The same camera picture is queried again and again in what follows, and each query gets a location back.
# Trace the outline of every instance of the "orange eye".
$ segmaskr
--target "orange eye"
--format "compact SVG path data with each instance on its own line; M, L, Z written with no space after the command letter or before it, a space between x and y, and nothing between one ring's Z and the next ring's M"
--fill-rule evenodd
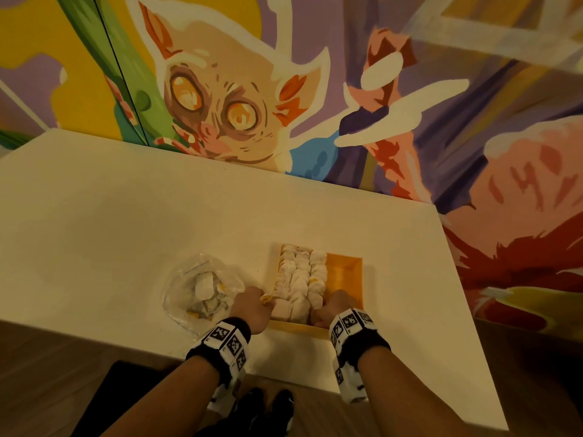
M227 107L227 121L235 130L250 130L257 124L257 112L251 104L233 102Z
M191 80L183 76L172 78L170 87L174 97L186 110L198 110L202 107L202 98Z

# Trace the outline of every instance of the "wooden floor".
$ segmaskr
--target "wooden floor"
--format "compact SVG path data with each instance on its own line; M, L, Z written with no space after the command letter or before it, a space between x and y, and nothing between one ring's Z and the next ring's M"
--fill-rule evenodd
M476 324L515 437L583 436L583 424L556 378L550 350L583 355L583 348L498 325ZM0 436L69 436L109 367L128 360L159 369L163 357L0 323ZM366 403L256 376L245 384L295 394L292 436L378 436ZM476 436L509 433L475 428Z

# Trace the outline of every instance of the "left hand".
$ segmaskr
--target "left hand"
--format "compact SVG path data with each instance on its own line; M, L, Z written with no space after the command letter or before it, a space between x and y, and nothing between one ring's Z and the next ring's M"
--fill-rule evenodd
M275 301L271 300L265 305L261 303L263 290L256 286L248 286L243 293L235 296L235 302L231 307L230 316L243 319L251 329L251 334L262 333L269 324L271 312L275 307Z

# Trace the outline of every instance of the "orange tray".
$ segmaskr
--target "orange tray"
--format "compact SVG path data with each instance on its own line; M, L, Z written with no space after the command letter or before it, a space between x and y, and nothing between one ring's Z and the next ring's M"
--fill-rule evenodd
M328 303L332 293L336 290L344 290L356 299L356 306L363 308L363 260L361 257L351 257L327 253L326 291L324 292L324 304ZM269 327L274 330L287 331L288 333L305 334L307 336L328 340L328 330L300 323L282 322L272 320Z

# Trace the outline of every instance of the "plastic bag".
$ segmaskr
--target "plastic bag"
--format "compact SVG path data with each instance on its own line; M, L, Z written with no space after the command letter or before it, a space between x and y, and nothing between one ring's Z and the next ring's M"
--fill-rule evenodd
M197 282L204 279L203 273L213 274L215 294L207 300L200 300L195 293ZM171 272L164 291L163 307L175 322L198 337L229 317L235 295L243 291L243 281L219 259L198 253Z

